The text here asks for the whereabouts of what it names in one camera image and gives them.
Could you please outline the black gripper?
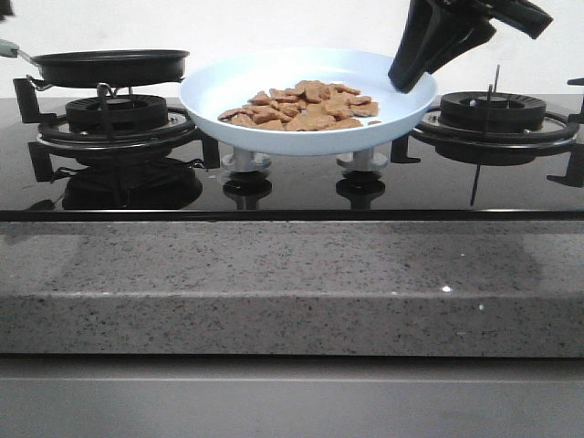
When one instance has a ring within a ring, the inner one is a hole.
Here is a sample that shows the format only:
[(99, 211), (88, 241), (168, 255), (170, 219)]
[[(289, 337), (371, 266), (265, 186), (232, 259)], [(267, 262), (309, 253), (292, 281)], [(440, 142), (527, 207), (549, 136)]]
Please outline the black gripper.
[(391, 84), (408, 93), (423, 74), (435, 73), (485, 44), (495, 34), (491, 19), (532, 39), (553, 22), (552, 16), (529, 1), (411, 1), (401, 43), (388, 72)]

